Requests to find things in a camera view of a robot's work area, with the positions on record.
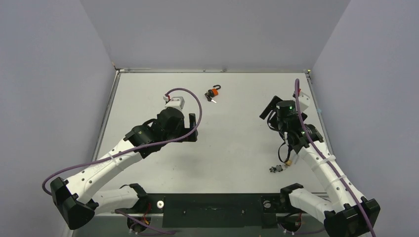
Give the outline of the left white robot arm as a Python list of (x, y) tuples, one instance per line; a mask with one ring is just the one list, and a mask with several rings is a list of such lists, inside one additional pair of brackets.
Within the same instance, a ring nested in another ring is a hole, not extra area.
[(196, 142), (201, 118), (189, 114), (189, 128), (185, 127), (184, 119), (180, 109), (166, 107), (156, 118), (133, 127), (107, 156), (80, 164), (81, 172), (66, 179), (55, 175), (50, 183), (51, 196), (69, 229), (76, 230), (103, 212), (121, 208), (144, 211), (148, 195), (139, 184), (104, 192), (100, 189), (168, 143)]

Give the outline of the brass long-shackle padlock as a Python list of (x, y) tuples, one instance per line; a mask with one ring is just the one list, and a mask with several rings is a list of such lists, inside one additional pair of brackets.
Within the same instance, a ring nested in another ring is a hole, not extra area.
[(286, 162), (280, 161), (280, 164), (270, 167), (269, 172), (270, 173), (282, 172), (282, 171), (286, 170), (288, 167), (290, 167), (292, 165), (292, 163), (293, 163), (292, 160), (288, 160)]

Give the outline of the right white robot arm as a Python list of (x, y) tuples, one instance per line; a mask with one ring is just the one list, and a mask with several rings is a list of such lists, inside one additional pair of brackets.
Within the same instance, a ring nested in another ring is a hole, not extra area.
[(328, 195), (323, 199), (295, 183), (280, 190), (279, 206), (285, 211), (302, 211), (323, 223), (330, 237), (363, 237), (372, 233), (380, 206), (367, 199), (349, 181), (330, 154), (323, 136), (311, 124), (305, 124), (304, 109), (310, 98), (283, 100), (274, 96), (259, 116), (268, 127), (279, 134), (287, 147), (287, 157), (270, 168), (271, 173), (285, 169), (295, 153), (310, 167)]

